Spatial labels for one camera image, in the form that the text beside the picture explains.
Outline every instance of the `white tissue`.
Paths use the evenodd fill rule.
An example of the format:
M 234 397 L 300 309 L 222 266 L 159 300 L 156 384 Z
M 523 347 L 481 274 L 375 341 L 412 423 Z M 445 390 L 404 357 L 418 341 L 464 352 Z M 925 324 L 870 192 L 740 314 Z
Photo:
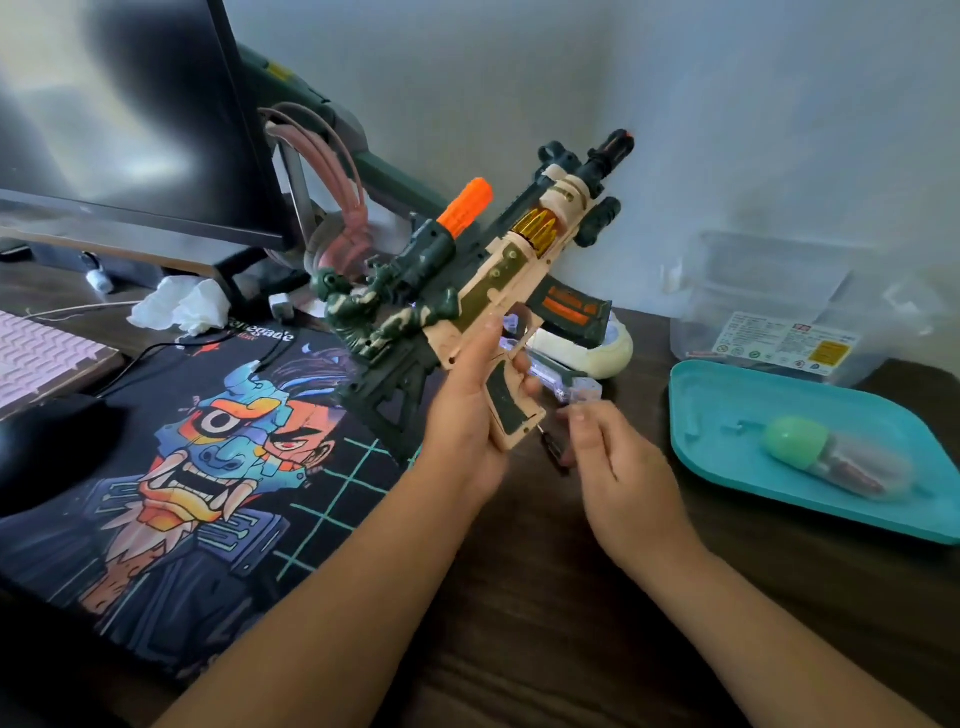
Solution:
M 190 336 L 224 328 L 230 303 L 216 281 L 195 276 L 169 276 L 156 291 L 133 307 L 127 321 L 136 327 L 165 331 L 179 326 Z

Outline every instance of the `keyboard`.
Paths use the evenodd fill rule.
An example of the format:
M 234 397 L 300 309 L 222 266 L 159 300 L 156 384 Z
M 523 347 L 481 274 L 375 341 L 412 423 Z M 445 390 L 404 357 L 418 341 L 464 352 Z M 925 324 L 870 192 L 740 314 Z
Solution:
M 117 369 L 116 349 L 0 311 L 0 420 Z

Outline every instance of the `clear plastic box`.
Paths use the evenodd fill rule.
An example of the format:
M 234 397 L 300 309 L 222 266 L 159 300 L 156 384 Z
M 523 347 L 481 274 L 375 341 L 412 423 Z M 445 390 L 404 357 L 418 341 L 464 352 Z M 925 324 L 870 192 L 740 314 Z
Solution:
M 702 233 L 683 259 L 689 300 L 684 314 L 671 321 L 671 349 L 681 360 L 707 359 L 852 387 L 911 339 L 930 333 L 944 313 L 937 295 L 903 262 L 902 256 L 862 248 Z M 753 351 L 749 345 L 725 348 L 738 331 L 734 314 L 751 315 L 751 330 L 774 330 L 774 324 L 755 317 L 780 322 L 777 330 L 784 332 L 814 327 L 804 333 L 814 336 L 811 347 L 816 335 L 829 338 L 824 328 L 846 334 L 834 337 L 845 343 L 833 347 L 845 353 L 834 366 L 822 363 L 834 360 L 819 348 L 776 343 Z M 741 336 L 733 343 L 742 340 L 751 339 Z

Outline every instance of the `black mouse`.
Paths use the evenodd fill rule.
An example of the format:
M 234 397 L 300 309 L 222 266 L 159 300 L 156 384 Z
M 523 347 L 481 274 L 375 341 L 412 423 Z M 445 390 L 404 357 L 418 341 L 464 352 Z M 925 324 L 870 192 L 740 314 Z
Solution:
M 0 421 L 0 516 L 35 508 L 113 452 L 126 413 L 90 395 L 35 404 Z

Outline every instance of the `toy gun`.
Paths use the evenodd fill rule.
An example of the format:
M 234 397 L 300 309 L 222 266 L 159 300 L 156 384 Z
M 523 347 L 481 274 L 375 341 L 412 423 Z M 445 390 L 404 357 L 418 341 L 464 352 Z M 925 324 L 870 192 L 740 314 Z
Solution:
M 442 308 L 439 301 L 451 293 L 459 301 L 459 311 L 443 316 L 446 320 L 427 319 L 429 325 L 407 328 L 373 354 L 366 351 L 357 358 L 365 371 L 337 390 L 340 404 L 397 461 L 413 457 L 422 442 L 417 413 L 427 376 L 438 366 L 452 368 L 487 315 L 514 313 L 523 324 L 517 345 L 491 362 L 487 381 L 492 436 L 502 449 L 513 448 L 545 416 L 521 392 L 522 375 L 510 365 L 530 336 L 543 326 L 583 347 L 603 343 L 611 302 L 563 285 L 550 269 L 570 242 L 593 245 L 619 213 L 618 200 L 597 198 L 602 180 L 633 149 L 634 139 L 617 131 L 582 163 L 560 142 L 551 142 L 540 148 L 542 166 L 534 182 L 489 228 L 478 232 L 472 225 L 492 201 L 490 186 L 474 180 L 436 220 L 415 218 L 403 253 L 374 267 L 367 291 L 383 303 L 426 313 L 425 308 Z M 328 304 L 331 327 L 342 330 L 330 311 Z

